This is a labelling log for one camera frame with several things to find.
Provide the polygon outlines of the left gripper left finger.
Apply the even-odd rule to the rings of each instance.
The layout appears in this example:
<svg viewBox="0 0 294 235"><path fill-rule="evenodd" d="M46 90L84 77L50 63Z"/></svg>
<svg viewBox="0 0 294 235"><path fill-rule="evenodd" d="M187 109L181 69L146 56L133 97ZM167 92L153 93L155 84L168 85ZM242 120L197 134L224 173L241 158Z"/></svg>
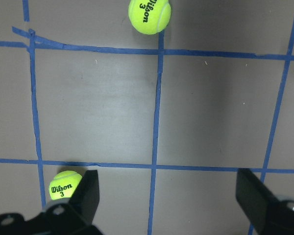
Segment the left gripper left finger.
<svg viewBox="0 0 294 235"><path fill-rule="evenodd" d="M99 205L99 180L97 170L87 170L70 198L51 200L43 212L53 224L59 226L89 226Z"/></svg>

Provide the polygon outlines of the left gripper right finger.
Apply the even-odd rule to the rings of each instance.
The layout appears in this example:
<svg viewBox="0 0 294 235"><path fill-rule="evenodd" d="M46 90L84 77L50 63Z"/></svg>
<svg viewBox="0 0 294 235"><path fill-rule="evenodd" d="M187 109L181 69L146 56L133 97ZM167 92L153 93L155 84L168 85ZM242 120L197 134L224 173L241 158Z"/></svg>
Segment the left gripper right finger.
<svg viewBox="0 0 294 235"><path fill-rule="evenodd" d="M236 200L259 235L294 235L294 199L274 195L249 168L240 168Z"/></svg>

